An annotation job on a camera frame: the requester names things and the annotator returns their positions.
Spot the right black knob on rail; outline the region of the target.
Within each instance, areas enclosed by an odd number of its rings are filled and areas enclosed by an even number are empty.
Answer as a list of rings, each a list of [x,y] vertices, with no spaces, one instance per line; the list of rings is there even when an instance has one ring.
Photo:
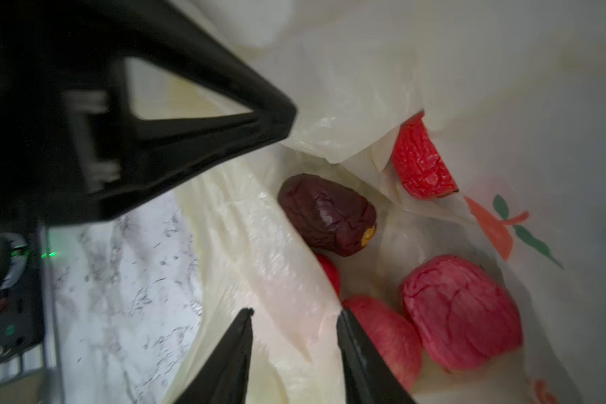
[[[18,233],[0,233],[0,291],[15,286],[29,260],[28,243]]]

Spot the dark purple wrinkled fruit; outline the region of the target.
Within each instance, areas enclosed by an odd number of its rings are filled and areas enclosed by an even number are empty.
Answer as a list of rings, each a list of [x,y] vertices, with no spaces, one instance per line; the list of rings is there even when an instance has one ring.
[[[302,173],[281,185],[278,202],[308,246],[349,257],[364,249],[377,229],[377,213],[351,188]]]

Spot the translucent yellowish plastic bag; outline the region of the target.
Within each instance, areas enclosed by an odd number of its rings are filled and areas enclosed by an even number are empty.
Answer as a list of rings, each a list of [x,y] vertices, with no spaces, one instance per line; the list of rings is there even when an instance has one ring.
[[[606,403],[606,1],[202,8],[298,117],[280,145],[178,189],[204,317],[166,402],[244,307],[254,310],[249,402],[343,402],[341,303],[277,201],[287,178],[313,173],[378,213],[370,246],[338,260],[346,295],[381,299],[416,328],[402,281],[455,255],[518,308],[523,345],[483,367],[449,370],[423,347],[415,400]],[[401,125],[422,110],[459,187],[436,200],[409,195],[392,164]]]

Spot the aluminium front rail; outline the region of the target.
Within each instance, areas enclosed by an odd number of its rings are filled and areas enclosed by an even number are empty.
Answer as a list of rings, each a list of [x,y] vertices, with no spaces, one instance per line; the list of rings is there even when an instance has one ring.
[[[52,259],[41,225],[0,229],[22,235],[29,260],[19,282],[0,291],[0,403],[63,403],[53,307]]]

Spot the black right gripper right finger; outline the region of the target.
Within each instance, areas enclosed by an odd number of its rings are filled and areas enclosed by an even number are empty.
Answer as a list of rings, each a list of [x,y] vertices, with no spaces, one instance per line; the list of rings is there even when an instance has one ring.
[[[349,309],[337,321],[347,404],[415,404]]]

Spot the pink wrinkled fruit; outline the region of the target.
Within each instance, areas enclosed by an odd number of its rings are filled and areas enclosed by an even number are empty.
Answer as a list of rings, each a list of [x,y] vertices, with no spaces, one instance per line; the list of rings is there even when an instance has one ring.
[[[478,369],[523,345],[520,314],[512,298],[467,259],[430,259],[402,281],[400,293],[424,350],[446,369]]]

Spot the red apple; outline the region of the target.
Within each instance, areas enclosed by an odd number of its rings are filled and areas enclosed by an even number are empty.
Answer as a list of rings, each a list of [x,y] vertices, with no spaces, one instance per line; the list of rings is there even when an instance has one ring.
[[[389,370],[409,391],[423,368],[423,347],[414,326],[371,296],[351,296],[343,307],[352,311]]]
[[[341,277],[340,273],[331,259],[323,254],[315,254],[316,259],[322,266],[330,284],[333,286],[337,296],[341,294]]]

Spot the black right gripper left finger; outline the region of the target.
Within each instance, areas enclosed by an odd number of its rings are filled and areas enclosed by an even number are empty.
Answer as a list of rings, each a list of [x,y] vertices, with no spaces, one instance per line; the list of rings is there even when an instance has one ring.
[[[254,342],[254,310],[243,308],[198,375],[174,401],[178,404],[244,404]]]

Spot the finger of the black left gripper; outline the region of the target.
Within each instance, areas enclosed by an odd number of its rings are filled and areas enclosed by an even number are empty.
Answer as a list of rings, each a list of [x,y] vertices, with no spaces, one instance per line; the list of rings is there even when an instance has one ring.
[[[169,1],[0,1],[0,227],[113,220],[295,117]]]

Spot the wrinkled red fruit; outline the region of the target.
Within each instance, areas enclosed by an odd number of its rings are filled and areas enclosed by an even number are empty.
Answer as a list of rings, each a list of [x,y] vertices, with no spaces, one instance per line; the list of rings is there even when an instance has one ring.
[[[436,200],[459,192],[423,122],[424,111],[405,121],[392,151],[402,187],[417,200]]]

